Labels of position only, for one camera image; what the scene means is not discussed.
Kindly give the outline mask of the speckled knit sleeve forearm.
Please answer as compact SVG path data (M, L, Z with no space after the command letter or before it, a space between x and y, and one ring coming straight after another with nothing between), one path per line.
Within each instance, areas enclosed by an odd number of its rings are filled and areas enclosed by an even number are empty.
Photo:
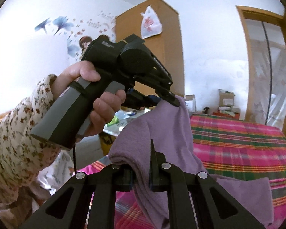
M60 148L30 136L54 103L51 84L56 75L41 80L32 95L23 99L0 121L0 204L11 204L19 189L31 184L39 172L50 166Z

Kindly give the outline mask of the person's left hand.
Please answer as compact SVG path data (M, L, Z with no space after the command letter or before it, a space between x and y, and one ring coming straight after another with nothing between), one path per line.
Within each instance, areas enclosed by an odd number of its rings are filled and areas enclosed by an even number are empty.
M51 92L53 99L58 97L67 89L68 85L78 77L90 82L97 82L101 76L89 61L77 62L65 69L58 77L51 81ZM118 90L115 94L104 92L93 103L93 111L90 113L90 127L85 136L93 136L102 132L106 123L111 122L115 113L121 109L126 100L124 90Z

